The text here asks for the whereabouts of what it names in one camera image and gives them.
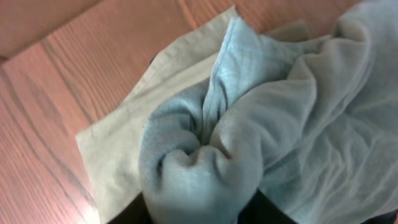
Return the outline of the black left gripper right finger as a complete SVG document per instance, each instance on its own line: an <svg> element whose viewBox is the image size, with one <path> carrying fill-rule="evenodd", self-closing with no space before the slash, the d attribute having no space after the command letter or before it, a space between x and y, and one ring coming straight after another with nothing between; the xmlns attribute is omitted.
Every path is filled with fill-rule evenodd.
<svg viewBox="0 0 398 224"><path fill-rule="evenodd" d="M297 224L277 208L260 190L238 216L238 224Z"/></svg>

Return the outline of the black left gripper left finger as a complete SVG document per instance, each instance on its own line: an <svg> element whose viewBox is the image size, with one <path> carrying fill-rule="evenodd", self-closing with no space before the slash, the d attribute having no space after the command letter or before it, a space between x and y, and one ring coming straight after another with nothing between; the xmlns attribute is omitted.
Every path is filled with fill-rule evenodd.
<svg viewBox="0 0 398 224"><path fill-rule="evenodd" d="M107 224L152 224L143 194L140 193L121 213Z"/></svg>

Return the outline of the light blue t-shirt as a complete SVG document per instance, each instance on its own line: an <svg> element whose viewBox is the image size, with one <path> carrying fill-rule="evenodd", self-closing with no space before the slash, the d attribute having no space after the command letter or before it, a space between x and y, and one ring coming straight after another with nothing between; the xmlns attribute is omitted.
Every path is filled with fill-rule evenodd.
<svg viewBox="0 0 398 224"><path fill-rule="evenodd" d="M141 140L156 223L231 223L257 191L297 223L397 209L397 2L281 42L233 19L210 78L162 103Z"/></svg>

